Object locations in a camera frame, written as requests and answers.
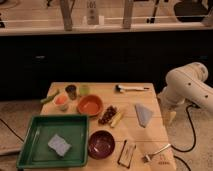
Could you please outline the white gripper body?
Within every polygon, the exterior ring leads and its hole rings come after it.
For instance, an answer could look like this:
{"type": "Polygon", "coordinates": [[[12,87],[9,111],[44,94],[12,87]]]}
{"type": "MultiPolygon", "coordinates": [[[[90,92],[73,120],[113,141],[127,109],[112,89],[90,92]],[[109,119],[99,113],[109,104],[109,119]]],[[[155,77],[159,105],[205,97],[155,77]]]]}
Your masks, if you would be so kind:
{"type": "Polygon", "coordinates": [[[176,115],[175,106],[167,103],[161,93],[157,95],[161,113],[164,117],[173,117],[176,115]]]}

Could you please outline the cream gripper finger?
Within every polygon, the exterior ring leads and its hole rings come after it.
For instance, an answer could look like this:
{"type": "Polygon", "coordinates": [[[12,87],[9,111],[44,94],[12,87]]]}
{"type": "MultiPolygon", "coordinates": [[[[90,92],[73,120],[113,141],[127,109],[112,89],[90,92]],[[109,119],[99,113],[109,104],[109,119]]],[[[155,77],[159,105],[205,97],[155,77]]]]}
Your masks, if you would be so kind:
{"type": "Polygon", "coordinates": [[[176,117],[176,112],[175,111],[171,111],[168,113],[167,118],[166,118],[166,125],[170,125],[173,120],[176,117]]]}

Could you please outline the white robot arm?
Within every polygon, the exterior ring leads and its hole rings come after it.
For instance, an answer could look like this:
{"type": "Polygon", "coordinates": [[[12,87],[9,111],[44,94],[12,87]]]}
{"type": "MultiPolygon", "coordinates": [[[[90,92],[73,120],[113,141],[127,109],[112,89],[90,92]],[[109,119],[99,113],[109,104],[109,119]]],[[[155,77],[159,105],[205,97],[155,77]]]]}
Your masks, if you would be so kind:
{"type": "Polygon", "coordinates": [[[208,69],[200,62],[174,68],[166,74],[166,86],[157,95],[164,125],[173,121],[175,109],[185,100],[213,114],[213,88],[205,84],[207,78],[208,69]]]}

